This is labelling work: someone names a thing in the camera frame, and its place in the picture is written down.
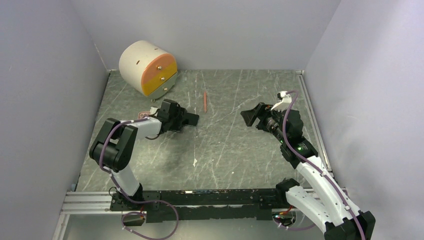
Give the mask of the black screen white phone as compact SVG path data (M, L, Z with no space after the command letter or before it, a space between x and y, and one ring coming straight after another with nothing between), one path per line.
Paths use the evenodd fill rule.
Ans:
M195 113L186 112L183 117L183 124L191 127L198 125L200 116Z

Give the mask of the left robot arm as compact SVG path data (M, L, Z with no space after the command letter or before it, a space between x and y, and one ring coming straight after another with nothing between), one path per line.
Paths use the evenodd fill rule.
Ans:
M168 131L195 127L199 118L170 99L163 100L160 107L151 107L135 120L108 118L89 149L89 157L114 182L118 200L130 210L137 210L145 198L143 186L129 165L136 140L152 141Z

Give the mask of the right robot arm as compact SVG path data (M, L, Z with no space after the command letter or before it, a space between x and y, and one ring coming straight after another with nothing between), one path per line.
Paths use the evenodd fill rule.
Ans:
M376 219L370 211L362 211L343 192L330 175L317 150L303 136L304 123L297 110L275 110L272 105L258 103L241 116L248 127L258 120L256 128L272 134L280 142L283 158L301 174L319 199L312 197L294 179L284 179L275 186L275 202L301 211L326 240L369 240Z

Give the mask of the pink phone case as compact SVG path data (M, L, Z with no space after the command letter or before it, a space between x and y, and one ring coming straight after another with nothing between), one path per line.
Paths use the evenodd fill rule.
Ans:
M151 113L150 111L141 111L138 113L137 119L143 119L143 118L147 118L147 117L151 117L153 115L153 113Z

